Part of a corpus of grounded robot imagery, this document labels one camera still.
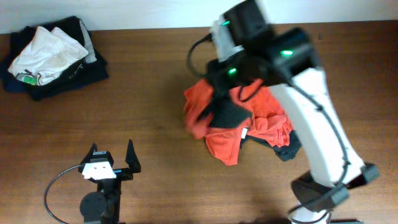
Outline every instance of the pile of clothes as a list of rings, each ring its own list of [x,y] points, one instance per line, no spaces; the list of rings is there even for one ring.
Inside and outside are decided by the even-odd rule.
[[[302,145],[262,80],[231,88],[222,75],[209,74],[184,93],[185,127],[195,139],[204,139],[211,154],[228,166],[238,163],[239,150],[248,139],[272,148],[282,161],[295,157]]]
[[[105,66],[83,21],[72,16],[12,33],[0,78],[6,91],[39,101],[108,78]]]

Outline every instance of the folded clothes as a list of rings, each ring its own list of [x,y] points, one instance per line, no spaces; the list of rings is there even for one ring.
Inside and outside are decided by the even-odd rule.
[[[106,60],[93,47],[90,33],[81,19],[72,16],[61,21],[40,25],[47,30],[58,27],[71,38],[75,39],[88,51],[88,55],[71,64],[60,76],[52,82],[43,85],[30,85],[21,82],[7,71],[12,61],[21,54],[23,49],[33,40],[35,27],[25,27],[20,32],[11,34],[10,54],[0,63],[0,78],[3,88],[8,92],[28,92],[31,98],[39,101],[43,98],[57,95],[64,91],[82,88],[91,83],[108,78]]]
[[[19,81],[31,85],[46,85],[88,51],[58,27],[49,32],[39,26],[33,40],[18,55],[8,72]]]
[[[250,96],[259,88],[261,83],[261,80],[256,80],[251,85],[244,87],[241,98]],[[196,139],[205,138],[206,145],[212,155],[226,165],[238,163],[244,128],[248,129],[248,136],[263,139],[270,147],[288,146],[290,144],[290,133],[293,130],[288,116],[277,99],[272,96],[268,87],[260,87],[257,94],[246,102],[239,100],[239,90],[240,87],[229,90],[231,101],[235,105],[250,111],[251,116],[244,119],[235,128],[214,128],[210,125],[215,117],[211,113],[204,118],[200,118],[200,115],[212,102],[214,94],[214,89],[205,79],[200,80],[184,93],[187,99],[184,113],[185,126],[188,132],[192,133]]]

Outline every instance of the stack of folded clothes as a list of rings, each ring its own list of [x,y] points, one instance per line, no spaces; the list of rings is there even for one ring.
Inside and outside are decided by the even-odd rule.
[[[108,78],[105,66],[83,21],[73,16],[12,33],[0,78],[6,91],[39,101]]]

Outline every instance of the green light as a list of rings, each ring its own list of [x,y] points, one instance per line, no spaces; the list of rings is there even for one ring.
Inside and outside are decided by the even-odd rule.
[[[283,57],[290,57],[293,55],[293,50],[283,50],[280,52]]]
[[[236,68],[230,68],[230,70],[228,71],[228,75],[234,76],[236,74],[236,72],[238,72]]]

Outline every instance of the clothing tag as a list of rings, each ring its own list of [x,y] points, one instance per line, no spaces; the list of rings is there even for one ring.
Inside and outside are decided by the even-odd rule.
[[[246,138],[247,133],[248,133],[247,128],[242,129],[242,139]]]

